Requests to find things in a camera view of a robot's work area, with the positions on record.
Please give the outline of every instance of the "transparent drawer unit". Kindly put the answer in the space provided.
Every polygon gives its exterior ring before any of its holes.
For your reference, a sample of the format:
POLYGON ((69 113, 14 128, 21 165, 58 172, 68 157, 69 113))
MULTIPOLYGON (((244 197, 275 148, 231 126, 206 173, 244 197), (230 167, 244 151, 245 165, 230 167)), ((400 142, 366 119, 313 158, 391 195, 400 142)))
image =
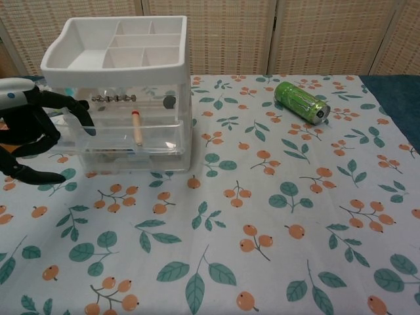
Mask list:
POLYGON ((52 150, 78 154, 86 171, 188 170, 186 17, 72 18, 41 69, 53 91, 89 102, 94 123, 64 110, 53 118, 62 136, 52 150))

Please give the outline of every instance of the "orange berry print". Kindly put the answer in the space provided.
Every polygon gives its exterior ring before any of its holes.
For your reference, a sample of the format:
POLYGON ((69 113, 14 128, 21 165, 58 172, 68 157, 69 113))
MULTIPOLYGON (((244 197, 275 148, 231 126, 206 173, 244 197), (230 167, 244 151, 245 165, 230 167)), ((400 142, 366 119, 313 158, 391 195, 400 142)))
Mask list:
POLYGON ((273 245, 273 238, 269 235, 260 235, 258 237, 258 241, 260 242, 260 245, 264 247, 270 247, 273 245))
POLYGON ((245 234, 249 235, 249 236, 256 236, 258 231, 257 228, 253 225, 247 224, 243 226, 243 231, 245 232, 245 234))
POLYGON ((415 217, 420 219, 420 209, 413 209, 411 210, 411 214, 415 217))
POLYGON ((131 280, 123 280, 118 285, 118 291, 119 292, 127 292, 131 288, 131 280))
POLYGON ((107 277, 102 281, 102 287, 104 289, 112 289, 116 284, 116 279, 114 277, 107 277))
POLYGON ((239 142, 238 148, 241 149, 241 150, 248 150, 249 149, 249 144, 239 142))
POLYGON ((33 207, 33 211, 32 211, 32 217, 33 218, 39 218, 41 216, 43 216, 46 212, 47 212, 47 207, 45 207, 44 205, 41 207, 33 207))
POLYGON ((121 187, 120 184, 112 185, 111 188, 110 188, 111 192, 113 192, 113 193, 119 192, 121 189, 122 189, 122 187, 121 187))
POLYGON ((108 207, 109 212, 117 213, 117 211, 121 208, 118 203, 113 203, 108 207))
POLYGON ((96 303, 91 303, 86 305, 85 314, 86 315, 99 315, 100 307, 96 303))
POLYGON ((389 314, 385 303, 375 295, 371 295, 367 298, 367 305, 375 315, 389 314))
POLYGON ((7 224, 12 220, 13 216, 11 214, 6 213, 0 217, 0 225, 7 224))
POLYGON ((381 212, 384 209, 383 204, 380 201, 372 201, 370 203, 370 207, 373 210, 378 211, 378 212, 381 212))
POLYGON ((153 206, 153 213, 157 215, 162 215, 167 211, 166 205, 163 205, 161 203, 157 203, 153 206))
POLYGON ((386 214, 379 215, 378 219, 381 221, 381 223, 386 225, 393 225, 395 223, 394 219, 386 214))
POLYGON ((351 218, 348 223, 355 228, 363 228, 363 222, 357 218, 351 218))
POLYGON ((105 207, 105 201, 104 200, 98 200, 94 203, 94 207, 97 209, 101 209, 105 207))
POLYGON ((130 186, 125 190, 127 195, 134 195, 138 192, 138 186, 130 186))
POLYGON ((191 189, 197 189, 201 186, 201 183, 194 175, 192 175, 192 178, 188 179, 186 185, 191 189))
POLYGON ((383 227, 381 225, 381 223, 378 223, 376 221, 370 221, 369 223, 369 227, 376 232, 380 232, 383 233, 383 227))
POLYGON ((350 200, 350 204, 351 204, 353 207, 357 208, 357 209, 362 209, 362 208, 364 208, 364 207, 365 207, 364 203, 363 203, 363 202, 361 202, 361 201, 360 201, 360 200, 358 200, 358 199, 352 199, 352 200, 350 200))
POLYGON ((305 236, 305 229, 299 224, 293 224, 291 226, 285 225, 289 229, 289 235, 296 240, 300 240, 305 236))
POLYGON ((58 275, 58 266, 57 265, 52 265, 50 267, 48 267, 47 269, 44 270, 44 272, 42 273, 42 278, 45 281, 49 281, 54 279, 55 281, 57 281, 57 275, 58 275))
POLYGON ((238 297, 236 298, 236 304, 241 310, 255 310, 256 312, 259 311, 258 308, 255 307, 255 299, 250 294, 250 292, 243 291, 239 293, 238 297))
POLYGON ((333 172, 331 172, 330 169, 327 169, 326 167, 319 167, 316 170, 316 173, 322 177, 331 177, 333 176, 333 172))
POLYGON ((249 239, 244 239, 239 243, 241 250, 248 253, 255 249, 254 243, 249 239))

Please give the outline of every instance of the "green leaf print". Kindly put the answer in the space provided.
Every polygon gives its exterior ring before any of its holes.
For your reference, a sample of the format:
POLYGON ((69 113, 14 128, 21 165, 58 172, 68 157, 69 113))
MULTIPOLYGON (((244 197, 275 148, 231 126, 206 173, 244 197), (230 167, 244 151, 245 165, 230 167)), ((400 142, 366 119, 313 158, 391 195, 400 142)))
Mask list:
POLYGON ((140 234, 140 246, 147 253, 150 253, 150 250, 152 249, 152 244, 150 244, 149 237, 145 232, 142 232, 140 234))
POLYGON ((78 263, 86 261, 92 257, 95 252, 95 247, 92 243, 81 243, 72 248, 69 253, 69 258, 78 263))
POLYGON ((390 258, 391 264, 402 274, 416 274, 418 273, 417 267, 407 257, 399 254, 394 254, 390 258))
POLYGON ((0 284, 6 282, 6 280, 11 276, 14 267, 16 266, 16 261, 13 257, 7 259, 0 268, 0 284))
POLYGON ((344 257, 349 263, 353 261, 353 251, 351 248, 346 249, 346 251, 344 252, 344 257))
POLYGON ((190 307, 191 313, 194 315, 200 309, 204 298, 204 281, 198 273, 195 273, 188 281, 185 288, 185 297, 190 307))
POLYGON ((338 241, 337 241, 337 238, 335 237, 335 235, 334 234, 331 234, 331 236, 329 237, 329 240, 328 240, 328 245, 329 245, 329 248, 330 249, 335 249, 337 246, 338 246, 338 241))
POLYGON ((329 287, 346 287, 346 283, 342 281, 340 277, 337 275, 331 273, 331 272, 320 272, 318 274, 319 279, 324 283, 325 285, 328 285, 329 287))
POLYGON ((289 302, 295 302, 302 299, 306 292, 308 291, 308 286, 304 280, 301 281, 292 281, 287 286, 286 296, 289 302))
POLYGON ((180 261, 173 261, 166 264, 157 274, 159 282, 171 282, 181 279, 190 271, 190 265, 180 261))
POLYGON ((150 228, 150 227, 160 226, 164 224, 165 222, 161 220, 146 220, 142 223, 136 224, 135 227, 136 228, 150 228))
POLYGON ((104 264, 102 264, 100 261, 94 262, 87 269, 88 275, 92 277, 100 276, 103 273, 103 271, 104 271, 104 264))
POLYGON ((402 279, 390 269, 378 269, 373 277, 375 282, 381 288, 389 292, 402 292, 404 290, 404 282, 402 279))
POLYGON ((328 295, 325 294, 319 287, 315 285, 312 287, 312 297, 314 298, 316 306, 325 314, 333 315, 334 308, 329 300, 328 295))
POLYGON ((275 208, 284 208, 287 205, 287 199, 283 195, 273 195, 268 200, 268 203, 275 208))
POLYGON ((53 299, 46 300, 43 307, 44 314, 51 315, 52 308, 53 308, 53 299))
POLYGON ((218 262, 209 264, 209 275, 219 284, 236 285, 236 278, 231 269, 218 262))
POLYGON ((203 201, 199 206, 198 206, 198 213, 200 215, 202 215, 203 213, 205 213, 207 210, 207 202, 203 201))
POLYGON ((106 231, 99 235, 97 243, 99 247, 103 248, 114 246, 117 243, 117 234, 112 231, 106 231))
POLYGON ((72 179, 76 175, 75 169, 65 169, 63 172, 60 173, 64 177, 66 177, 66 180, 72 179))
POLYGON ((330 229, 336 230, 336 231, 345 231, 345 230, 348 229, 348 226, 342 225, 342 224, 331 224, 331 225, 327 226, 327 228, 330 228, 330 229))
POLYGON ((25 259, 34 259, 41 256, 41 250, 36 246, 26 246, 22 251, 22 257, 25 259))
POLYGON ((33 310, 36 312, 35 303, 33 299, 28 297, 27 295, 23 295, 20 299, 20 304, 26 309, 26 310, 33 310))
POLYGON ((153 233, 152 236, 155 240, 157 240, 160 243, 164 243, 164 244, 172 244, 172 243, 181 242, 180 238, 178 238, 177 236, 172 235, 172 234, 153 233))

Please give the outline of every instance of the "berry branch print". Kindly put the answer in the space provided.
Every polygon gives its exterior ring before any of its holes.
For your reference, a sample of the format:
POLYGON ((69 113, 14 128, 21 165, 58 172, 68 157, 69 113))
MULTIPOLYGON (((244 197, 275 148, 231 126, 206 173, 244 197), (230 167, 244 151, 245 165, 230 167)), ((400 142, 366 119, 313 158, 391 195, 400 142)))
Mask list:
POLYGON ((302 133, 301 138, 303 140, 311 140, 312 137, 317 138, 319 141, 322 141, 320 138, 320 134, 324 133, 322 131, 322 129, 314 129, 314 132, 311 132, 309 129, 311 129, 313 126, 309 123, 305 123, 303 125, 304 130, 302 129, 302 127, 300 125, 298 125, 297 123, 292 123, 291 124, 292 129, 289 130, 289 134, 291 135, 297 135, 299 133, 302 133))
POLYGON ((331 224, 326 227, 328 232, 331 233, 329 239, 328 239, 328 246, 330 249, 335 249, 338 246, 338 241, 340 240, 344 243, 345 246, 347 246, 346 251, 344 252, 345 259, 351 263, 353 261, 353 258, 356 257, 356 260, 365 267, 370 267, 368 261, 366 258, 360 254, 359 252, 355 251, 353 246, 360 246, 362 244, 361 241, 355 240, 354 238, 342 238, 340 235, 337 234, 337 231, 345 231, 348 229, 348 226, 342 225, 342 224, 331 224))
POLYGON ((236 181, 236 186, 233 187, 233 189, 226 189, 223 192, 223 195, 226 198, 233 198, 234 197, 234 199, 232 199, 230 201, 230 204, 232 205, 232 207, 239 208, 239 207, 242 207, 242 205, 243 205, 243 201, 240 199, 240 197, 241 198, 250 198, 252 193, 251 193, 250 190, 241 187, 239 185, 239 181, 236 181))
POLYGON ((318 182, 321 183, 325 188, 332 189, 337 187, 333 182, 330 182, 329 180, 322 179, 323 177, 329 178, 333 176, 333 172, 331 172, 330 169, 327 169, 326 167, 319 167, 316 169, 316 173, 319 175, 319 177, 306 177, 301 176, 300 179, 311 179, 314 183, 310 185, 310 189, 315 193, 319 194, 322 192, 322 187, 318 185, 318 182))
POLYGON ((209 143, 222 144, 223 140, 220 139, 221 136, 222 133, 220 131, 216 131, 215 133, 213 133, 213 136, 209 135, 208 133, 204 133, 201 135, 201 137, 207 141, 205 143, 205 147, 208 147, 209 143))
POLYGON ((406 187, 400 182, 397 182, 396 180, 394 180, 395 188, 387 185, 378 186, 381 187, 383 190, 386 190, 387 192, 397 192, 397 194, 392 195, 390 198, 390 201, 394 203, 402 203, 404 201, 404 196, 409 194, 408 192, 406 192, 406 187))
POLYGON ((128 292, 131 288, 131 280, 130 279, 126 279, 121 281, 118 284, 117 289, 110 293, 110 294, 104 294, 103 290, 111 290, 114 288, 116 284, 116 279, 114 277, 107 277, 105 279, 103 279, 102 281, 102 287, 99 287, 98 289, 96 289, 92 284, 90 285, 90 288, 92 289, 93 292, 96 293, 96 302, 95 303, 91 303, 86 305, 85 307, 85 313, 90 315, 90 314, 99 314, 100 313, 100 305, 99 302, 102 300, 105 300, 107 303, 107 309, 104 312, 104 315, 116 315, 117 312, 112 308, 113 307, 113 302, 114 302, 114 306, 115 303, 119 303, 121 304, 121 307, 123 308, 123 310, 130 312, 132 310, 134 310, 137 305, 139 305, 139 301, 136 295, 133 294, 128 294, 126 296, 124 296, 124 298, 121 299, 117 299, 116 295, 118 293, 125 293, 128 292))
POLYGON ((258 237, 258 241, 256 239, 256 235, 258 234, 257 228, 253 225, 247 224, 243 226, 243 231, 248 236, 252 236, 253 240, 249 238, 244 238, 240 243, 240 249, 244 253, 249 253, 256 249, 260 252, 260 254, 268 261, 271 261, 262 251, 261 246, 263 247, 271 247, 273 245, 273 238, 269 235, 263 234, 258 237))
POLYGON ((337 166, 338 170, 340 171, 340 173, 349 176, 352 178, 354 185, 359 188, 359 186, 357 186, 358 182, 361 182, 363 180, 365 180, 366 176, 368 175, 366 172, 361 172, 359 174, 356 175, 356 177, 354 177, 354 172, 357 169, 357 163, 356 161, 354 161, 353 159, 351 159, 348 163, 347 163, 347 169, 344 169, 342 167, 337 166))
POLYGON ((305 159, 305 160, 308 162, 308 164, 310 164, 309 159, 308 159, 308 158, 307 158, 307 156, 305 155, 305 153, 308 153, 308 151, 309 151, 309 147, 308 147, 308 145, 307 145, 306 143, 304 143, 304 144, 302 145, 302 148, 301 148, 301 150, 299 151, 299 149, 298 149, 297 145, 296 145, 296 144, 294 144, 293 142, 288 141, 288 140, 286 140, 286 139, 282 139, 282 142, 283 142, 286 146, 288 146, 289 148, 291 148, 291 149, 296 150, 296 151, 298 151, 298 152, 299 152, 299 153, 295 153, 295 152, 292 152, 292 151, 284 150, 284 153, 286 153, 287 155, 289 155, 289 156, 291 156, 291 157, 293 157, 293 158, 297 158, 297 159, 305 159))
POLYGON ((117 243, 117 234, 115 232, 106 231, 104 233, 101 233, 101 235, 98 236, 96 243, 99 247, 105 249, 106 252, 95 253, 95 246, 92 243, 81 243, 73 247, 68 254, 70 260, 75 261, 77 263, 87 261, 92 256, 101 256, 99 261, 94 262, 87 269, 88 275, 92 277, 100 276, 103 273, 104 264, 102 263, 102 261, 106 257, 119 253, 119 251, 110 251, 110 247, 114 246, 117 243))
POLYGON ((334 154, 336 156, 345 156, 346 152, 344 150, 354 149, 354 148, 347 148, 345 145, 346 145, 346 142, 344 140, 338 140, 337 143, 336 142, 331 143, 331 146, 333 148, 338 148, 334 150, 334 154))
POLYGON ((271 154, 270 152, 267 152, 266 150, 258 151, 257 157, 262 159, 262 162, 251 166, 250 169, 253 169, 254 167, 257 167, 257 166, 262 166, 264 167, 264 173, 266 173, 267 175, 274 175, 276 171, 272 167, 277 167, 281 164, 279 161, 276 161, 275 159, 271 161, 267 161, 267 159, 271 157, 271 154))
POLYGON ((157 199, 163 201, 165 204, 157 203, 153 206, 153 213, 162 215, 166 213, 168 205, 176 205, 175 203, 169 202, 168 199, 171 197, 170 192, 161 192, 157 195, 157 199))
POLYGON ((207 202, 203 201, 198 206, 198 215, 194 219, 192 219, 192 222, 191 222, 191 226, 194 230, 196 230, 200 226, 202 222, 202 218, 205 218, 204 227, 207 231, 212 231, 213 229, 212 222, 220 228, 226 228, 225 223, 213 219, 222 213, 221 210, 213 211, 208 216, 204 215, 206 211, 207 211, 207 202))
POLYGON ((252 130, 255 130, 254 131, 255 136, 261 141, 265 142, 265 134, 259 129, 265 130, 268 132, 270 131, 270 129, 266 125, 263 125, 262 123, 258 123, 254 119, 254 125, 245 129, 245 133, 250 133, 252 130))
POLYGON ((65 238, 68 234, 70 234, 70 238, 72 239, 73 242, 77 242, 77 240, 79 239, 79 230, 76 228, 76 223, 78 224, 86 224, 88 222, 87 219, 84 218, 74 218, 74 214, 72 211, 75 212, 84 212, 86 210, 88 210, 89 208, 84 206, 84 205, 75 205, 74 207, 70 207, 68 208, 68 215, 65 215, 64 217, 62 217, 58 223, 56 224, 56 227, 62 226, 64 224, 67 223, 67 221, 69 221, 69 219, 72 220, 72 225, 70 225, 69 227, 67 227, 62 233, 61 233, 61 238, 65 238))
POLYGON ((358 219, 358 217, 368 218, 370 220, 369 227, 373 231, 380 232, 380 233, 383 233, 383 226, 381 225, 381 223, 386 224, 386 225, 393 225, 395 223, 394 219, 390 217, 389 215, 386 215, 384 213, 380 215, 376 214, 376 212, 382 212, 384 210, 383 204, 379 201, 372 201, 370 203, 370 207, 373 210, 373 212, 370 212, 370 213, 362 212, 362 209, 365 207, 365 204, 358 199, 350 200, 350 204, 353 208, 356 208, 357 211, 344 208, 341 205, 340 205, 340 208, 342 210, 345 210, 351 216, 351 219, 348 221, 348 223, 355 228, 363 228, 364 226, 363 221, 358 219))
POLYGON ((143 250, 147 253, 150 253, 152 250, 152 244, 150 243, 149 236, 153 237, 156 241, 163 244, 173 244, 181 242, 181 239, 175 235, 172 234, 166 234, 166 233, 151 233, 144 228, 155 228, 157 226, 161 226, 166 224, 165 221, 161 220, 146 220, 141 223, 138 223, 135 225, 135 228, 139 231, 141 231, 140 234, 140 246, 143 248, 143 250))
POLYGON ((378 159, 380 159, 380 161, 378 162, 378 165, 382 168, 387 168, 389 167, 390 169, 394 169, 397 172, 399 172, 400 174, 403 174, 403 172, 401 172, 398 169, 398 166, 400 166, 400 162, 398 162, 396 159, 390 159, 388 160, 388 158, 386 156, 383 156, 382 154, 379 154, 377 156, 378 159))
MULTIPOLYGON (((312 298, 316 306, 325 314, 333 315, 334 307, 331 303, 328 295, 317 287, 314 283, 314 278, 312 277, 311 269, 309 268, 309 260, 306 260, 306 267, 308 268, 308 276, 310 283, 312 284, 312 298)), ((347 284, 336 274, 332 272, 320 272, 318 274, 319 279, 323 284, 328 287, 337 288, 337 287, 346 287, 347 284)), ((287 286, 286 297, 289 302, 296 302, 303 297, 305 297, 306 292, 308 291, 308 285, 305 280, 292 281, 287 286)))
POLYGON ((122 200, 123 201, 122 204, 127 206, 127 207, 135 205, 136 204, 136 199, 134 197, 127 197, 127 196, 136 194, 138 192, 138 187, 137 186, 130 186, 126 189, 125 194, 117 196, 116 194, 118 194, 118 192, 120 192, 122 188, 123 187, 120 184, 111 185, 111 187, 110 187, 111 194, 105 194, 104 192, 101 192, 98 189, 98 192, 100 194, 100 200, 98 200, 94 203, 94 207, 97 208, 97 209, 101 209, 101 208, 105 207, 106 202, 105 202, 104 199, 106 199, 106 198, 108 198, 108 200, 113 201, 113 203, 111 203, 108 206, 108 211, 112 212, 112 213, 117 213, 117 211, 121 209, 121 205, 117 201, 122 200))
MULTIPOLYGON (((200 266, 203 262, 208 265, 208 273, 214 282, 236 286, 236 278, 231 269, 219 262, 209 262, 207 260, 205 254, 208 249, 209 245, 205 248, 194 274, 188 280, 185 287, 186 302, 193 315, 198 312, 204 299, 205 284, 203 278, 199 274, 200 266)), ((156 280, 159 282, 173 282, 185 277, 189 271, 189 264, 180 261, 172 261, 159 271, 156 280)))
POLYGON ((295 197, 299 193, 299 190, 297 189, 297 186, 293 184, 292 182, 283 182, 280 185, 280 191, 283 194, 289 196, 291 198, 291 201, 288 202, 287 198, 283 195, 279 195, 279 194, 272 195, 268 199, 268 203, 272 207, 284 208, 288 205, 291 208, 291 213, 293 213, 295 210, 295 207, 298 205, 301 205, 302 207, 305 207, 305 208, 312 208, 314 206, 312 201, 308 198, 301 198, 299 202, 295 203, 295 199, 293 197, 295 197))

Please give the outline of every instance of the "green can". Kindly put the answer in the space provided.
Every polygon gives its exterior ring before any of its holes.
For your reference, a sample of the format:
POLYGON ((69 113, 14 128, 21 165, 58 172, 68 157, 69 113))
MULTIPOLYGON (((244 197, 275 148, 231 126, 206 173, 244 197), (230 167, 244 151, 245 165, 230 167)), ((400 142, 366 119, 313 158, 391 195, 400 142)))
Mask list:
POLYGON ((314 125, 326 120, 331 110, 325 102, 286 81, 276 87, 274 98, 314 125))

